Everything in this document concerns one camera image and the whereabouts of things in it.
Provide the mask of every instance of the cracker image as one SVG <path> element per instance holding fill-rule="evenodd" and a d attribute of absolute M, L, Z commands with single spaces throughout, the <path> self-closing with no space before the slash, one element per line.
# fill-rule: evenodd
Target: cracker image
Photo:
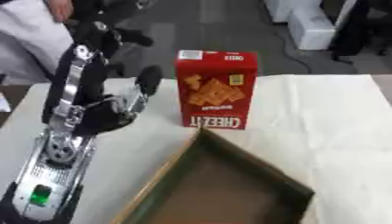
<path fill-rule="evenodd" d="M 194 74 L 185 78 L 185 83 L 189 85 L 190 89 L 198 91 L 200 89 L 200 80 L 201 76 L 198 74 Z"/>
<path fill-rule="evenodd" d="M 245 98 L 245 94 L 238 87 L 234 87 L 231 95 L 228 97 L 231 102 L 236 102 L 243 98 Z"/>
<path fill-rule="evenodd" d="M 245 94 L 238 87 L 231 88 L 219 80 L 211 79 L 199 92 L 190 96 L 188 103 L 203 106 L 207 102 L 219 106 L 226 100 L 235 102 L 244 97 Z"/>

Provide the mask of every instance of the red cracker box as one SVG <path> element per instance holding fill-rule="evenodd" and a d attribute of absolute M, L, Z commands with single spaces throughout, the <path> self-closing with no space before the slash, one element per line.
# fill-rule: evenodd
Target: red cracker box
<path fill-rule="evenodd" d="M 184 126 L 245 129 L 257 75 L 256 54 L 180 51 L 176 69 Z"/>

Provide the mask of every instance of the green light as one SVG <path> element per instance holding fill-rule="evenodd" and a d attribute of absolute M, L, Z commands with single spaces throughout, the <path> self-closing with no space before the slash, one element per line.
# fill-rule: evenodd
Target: green light
<path fill-rule="evenodd" d="M 51 189 L 44 185 L 37 185 L 30 197 L 30 202 L 37 206 L 44 206 L 49 200 Z"/>

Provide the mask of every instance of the robotic hand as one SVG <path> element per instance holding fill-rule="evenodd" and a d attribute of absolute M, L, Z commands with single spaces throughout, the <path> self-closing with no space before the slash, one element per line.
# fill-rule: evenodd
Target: robotic hand
<path fill-rule="evenodd" d="M 0 223 L 70 223 L 96 136 L 131 124 L 157 91 L 162 71 L 149 66 L 124 94 L 104 94 L 108 58 L 122 42 L 150 46 L 152 40 L 102 21 L 86 27 L 59 63 L 42 115 L 46 127 L 0 202 Z"/>

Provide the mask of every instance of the table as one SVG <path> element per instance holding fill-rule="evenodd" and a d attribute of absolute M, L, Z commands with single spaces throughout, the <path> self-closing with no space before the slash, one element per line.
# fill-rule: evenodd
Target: table
<path fill-rule="evenodd" d="M 13 110 L 23 100 L 29 88 L 28 86 L 0 86 L 0 93 L 4 94 Z M 0 112 L 0 128 L 10 115 L 11 113 Z"/>
<path fill-rule="evenodd" d="M 107 83 L 111 92 L 125 85 Z M 32 87 L 0 129 L 0 192 L 43 128 L 47 89 Z M 382 199 L 392 197 L 392 187 L 383 187 L 392 185 L 381 174 L 392 169 L 392 108 L 370 76 L 259 77 L 247 129 L 214 132 L 315 190 L 304 224 L 390 223 Z M 132 125 L 99 136 L 73 223 L 109 223 L 193 133 L 180 126 L 176 81 L 164 80 Z"/>

